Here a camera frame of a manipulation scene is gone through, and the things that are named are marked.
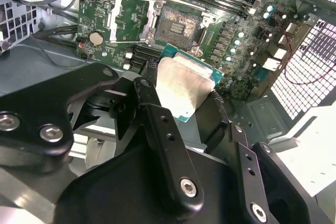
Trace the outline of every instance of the green circuit board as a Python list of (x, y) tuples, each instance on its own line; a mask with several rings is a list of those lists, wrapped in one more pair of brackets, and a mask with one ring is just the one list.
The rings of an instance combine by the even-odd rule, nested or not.
[[(192, 52), (192, 48), (195, 47), (195, 51), (201, 52), (199, 55), (196, 54), (196, 57), (224, 73), (218, 90), (231, 94), (233, 98), (245, 100), (251, 89), (257, 87), (268, 73), (256, 62), (271, 41), (266, 42), (261, 39), (258, 31), (263, 28), (272, 32), (274, 35), (271, 40), (276, 37), (276, 33), (280, 32), (277, 26), (270, 25), (263, 14), (268, 6), (272, 6), (274, 11), (270, 14), (275, 20), (278, 20), (276, 13), (279, 12), (290, 17), (295, 13), (295, 0), (234, 0), (233, 4), (232, 0), (181, 1), (184, 4), (175, 1), (165, 1), (163, 4), (161, 16), (159, 15), (156, 23), (153, 23), (156, 33), (151, 47), (143, 37), (144, 28), (149, 20), (150, 0), (122, 0), (120, 11), (115, 17), (117, 30), (114, 40), (111, 40), (111, 20), (113, 19), (111, 14), (116, 6), (116, 0), (80, 0), (78, 36), (82, 38), (85, 50), (93, 55), (93, 60), (113, 67), (127, 66), (126, 69), (138, 72), (141, 63), (145, 60), (144, 57), (129, 59), (127, 53), (134, 52), (135, 48), (139, 47), (144, 50), (155, 50), (159, 54), (165, 44), (173, 38), (172, 34), (176, 34), (175, 43), (181, 42), (177, 45), (180, 49)], [(254, 14), (249, 13), (251, 8), (255, 10)], [(204, 25), (204, 12), (214, 15), (209, 18), (211, 24), (193, 29), (189, 37), (181, 37), (179, 40), (182, 33), (192, 29), (188, 26), (191, 21), (198, 27), (199, 24)], [(169, 15), (173, 15), (175, 20), (179, 16), (179, 22), (169, 21), (168, 18), (163, 17), (163, 14), (168, 18)], [(92, 33), (96, 35), (98, 33), (103, 38), (103, 41), (99, 40), (99, 45), (92, 44), (90, 41)], [(239, 33), (244, 33), (244, 37), (239, 38)], [(237, 39), (240, 42), (239, 45), (234, 44)], [(251, 49), (254, 49), (254, 55), (250, 55)]]

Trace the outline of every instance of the mounting screw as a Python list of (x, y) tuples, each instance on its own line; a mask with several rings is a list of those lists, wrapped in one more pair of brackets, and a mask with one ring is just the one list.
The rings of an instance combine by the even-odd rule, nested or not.
[(0, 115), (0, 131), (13, 131), (20, 126), (20, 119), (11, 114)]
[(180, 182), (181, 189), (184, 192), (184, 194), (188, 197), (195, 197), (197, 193), (197, 189), (195, 184), (187, 178), (183, 178)]
[(243, 132), (242, 128), (239, 127), (238, 125), (235, 125), (235, 129), (236, 129), (236, 131), (238, 131), (239, 133)]
[(259, 207), (255, 203), (253, 203), (253, 204), (251, 204), (251, 210), (252, 210), (254, 216), (257, 217), (257, 219), (260, 222), (266, 223), (267, 217), (266, 217), (266, 214), (265, 214), (264, 210), (261, 207)]
[(44, 126), (40, 130), (40, 137), (47, 142), (56, 143), (62, 139), (63, 131), (54, 125)]
[(271, 153), (271, 149), (267, 145), (263, 144), (263, 148), (267, 153)]

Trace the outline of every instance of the motherboard component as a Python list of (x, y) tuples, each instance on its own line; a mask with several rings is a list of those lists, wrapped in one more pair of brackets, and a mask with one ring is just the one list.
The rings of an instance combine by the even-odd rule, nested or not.
[(98, 32), (98, 31), (94, 31), (94, 32), (90, 33), (89, 39), (90, 39), (90, 42), (94, 46), (100, 46), (104, 42), (103, 35), (100, 32)]
[(201, 19), (195, 15), (164, 6), (154, 39), (189, 49), (200, 23)]

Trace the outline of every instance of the red wire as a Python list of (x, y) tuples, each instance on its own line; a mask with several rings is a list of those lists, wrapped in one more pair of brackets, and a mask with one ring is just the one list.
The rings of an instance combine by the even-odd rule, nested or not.
[(288, 60), (285, 63), (285, 67), (283, 69), (283, 73), (285, 75), (285, 79), (288, 82), (290, 82), (291, 84), (293, 84), (293, 85), (299, 85), (299, 86), (313, 84), (313, 83), (315, 83), (315, 82), (317, 82), (317, 81), (319, 81), (321, 79), (324, 79), (327, 76), (327, 74), (329, 74), (333, 70), (333, 68), (336, 66), (336, 62), (335, 62), (334, 65), (332, 67), (330, 67), (326, 73), (324, 73), (323, 75), (317, 77), (313, 81), (299, 83), (299, 82), (294, 82), (294, 81), (289, 80), (289, 78), (287, 77), (287, 65), (288, 65), (289, 61), (291, 60), (291, 58), (293, 58), (294, 53), (293, 53), (292, 45), (290, 44), (290, 41), (288, 39), (287, 32), (285, 30), (283, 30), (282, 27), (280, 27), (280, 29), (283, 31), (283, 34), (284, 34), (284, 36), (286, 38), (286, 43), (287, 43), (287, 45), (289, 47), (289, 50), (290, 50), (290, 56), (289, 56)]

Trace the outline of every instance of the motherboard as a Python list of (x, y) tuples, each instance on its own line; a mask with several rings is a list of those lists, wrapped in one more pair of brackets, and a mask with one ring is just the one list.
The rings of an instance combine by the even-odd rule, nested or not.
[(139, 72), (171, 44), (224, 73), (220, 94), (246, 100), (295, 13), (295, 0), (80, 0), (78, 50)]

